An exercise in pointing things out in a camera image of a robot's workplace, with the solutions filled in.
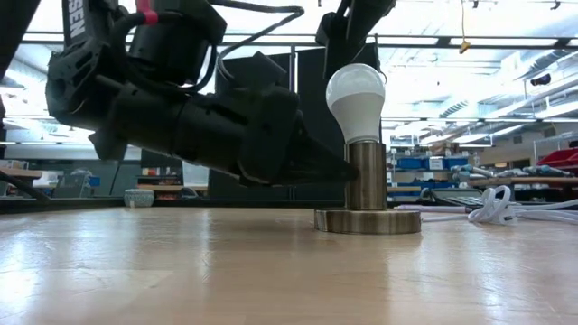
light bulb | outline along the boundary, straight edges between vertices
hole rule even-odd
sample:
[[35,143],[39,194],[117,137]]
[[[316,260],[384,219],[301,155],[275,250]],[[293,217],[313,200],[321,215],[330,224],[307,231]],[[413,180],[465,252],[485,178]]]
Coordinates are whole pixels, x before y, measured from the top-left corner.
[[379,72],[366,64],[347,65],[329,80],[325,99],[346,144],[379,141],[379,119],[386,101],[386,85]]

cylindrical container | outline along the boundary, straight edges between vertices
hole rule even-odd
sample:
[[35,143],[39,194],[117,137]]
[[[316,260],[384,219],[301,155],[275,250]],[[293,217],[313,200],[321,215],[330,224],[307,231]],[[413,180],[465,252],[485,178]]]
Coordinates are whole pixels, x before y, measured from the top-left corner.
[[359,170],[359,177],[345,187],[345,209],[386,209],[386,146],[376,142],[346,144],[345,158]]
[[152,190],[125,190],[125,205],[128,208],[150,208],[154,203]]

metal cylinder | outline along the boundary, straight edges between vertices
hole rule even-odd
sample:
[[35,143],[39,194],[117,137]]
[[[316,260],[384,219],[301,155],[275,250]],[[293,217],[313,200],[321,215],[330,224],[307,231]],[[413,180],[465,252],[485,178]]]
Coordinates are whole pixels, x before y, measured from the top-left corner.
[[345,209],[386,209],[386,146],[375,142],[346,144],[345,157],[359,169],[359,177],[345,187]]
[[317,209],[314,226],[320,231],[340,234],[400,235],[420,232],[422,220],[419,211]]

fluorescent light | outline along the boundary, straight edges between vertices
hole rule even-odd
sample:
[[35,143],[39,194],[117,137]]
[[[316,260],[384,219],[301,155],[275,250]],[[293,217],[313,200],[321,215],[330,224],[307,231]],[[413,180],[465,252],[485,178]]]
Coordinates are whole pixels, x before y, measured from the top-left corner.
[[510,123],[535,123],[537,120],[535,118],[486,118],[485,122],[497,123],[497,122],[510,122]]
[[386,144],[386,146],[390,147],[390,148],[409,148],[409,147],[414,147],[415,144]]
[[542,120],[545,123],[578,123],[578,118],[547,118]]
[[547,118],[552,116],[559,116],[562,114],[566,114],[578,109],[578,103],[572,102],[568,104],[557,105],[554,107],[549,107],[547,110],[544,110],[538,114],[536,114],[537,118]]
[[414,122],[420,121],[419,117],[381,117],[384,122]]
[[478,118],[466,118],[466,117],[443,117],[443,118],[428,118],[428,121],[432,122],[478,122]]
[[437,37],[378,36],[378,44],[434,45],[437,40]]
[[455,143],[458,143],[458,144],[463,144],[463,143],[468,143],[468,142],[483,139],[486,136],[488,136],[488,134],[464,135],[464,136],[460,136],[457,139],[454,139],[453,141]]
[[31,119],[53,120],[54,119],[54,117],[49,116],[49,115],[14,115],[14,114],[4,116],[4,118],[22,119],[22,120],[31,120]]
[[449,138],[450,136],[452,136],[452,134],[428,136],[421,141],[421,144],[430,144],[433,142],[443,141],[443,140]]
[[[452,38],[450,40],[451,45],[461,45],[463,40],[461,38]],[[548,46],[554,45],[558,42],[557,39],[545,39],[545,38],[523,38],[523,39],[510,39],[510,38],[469,38],[468,42],[471,45],[486,45],[486,46]]]
[[35,141],[35,142],[18,142],[16,144],[33,144],[33,145],[46,145],[46,144],[62,144],[62,143],[58,143],[58,142],[44,142],[44,141]]
[[491,148],[491,144],[460,144],[460,148]]
[[[235,35],[229,34],[223,37],[223,42],[241,42],[244,41],[246,38],[249,38],[251,35]],[[266,35],[261,36],[258,39],[252,41],[251,43],[261,43],[261,42],[280,42],[280,43],[287,43],[290,45],[292,43],[315,43],[315,35]]]
[[492,136],[500,136],[500,135],[507,135],[510,132],[514,132],[516,130],[518,130],[519,128],[521,128],[523,125],[515,125],[515,126],[511,126],[511,127],[507,127],[503,130],[499,130],[496,133],[493,133]]
[[[128,34],[126,42],[132,42],[135,36]],[[25,42],[64,42],[64,35],[61,32],[28,32],[23,38]]]

red wire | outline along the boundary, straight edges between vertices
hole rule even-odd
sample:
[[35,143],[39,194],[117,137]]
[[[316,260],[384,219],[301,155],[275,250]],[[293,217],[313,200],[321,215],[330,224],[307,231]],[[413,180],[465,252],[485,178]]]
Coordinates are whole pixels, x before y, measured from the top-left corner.
[[144,14],[145,24],[155,24],[159,22],[159,15],[151,9],[151,0],[136,0],[136,11]]

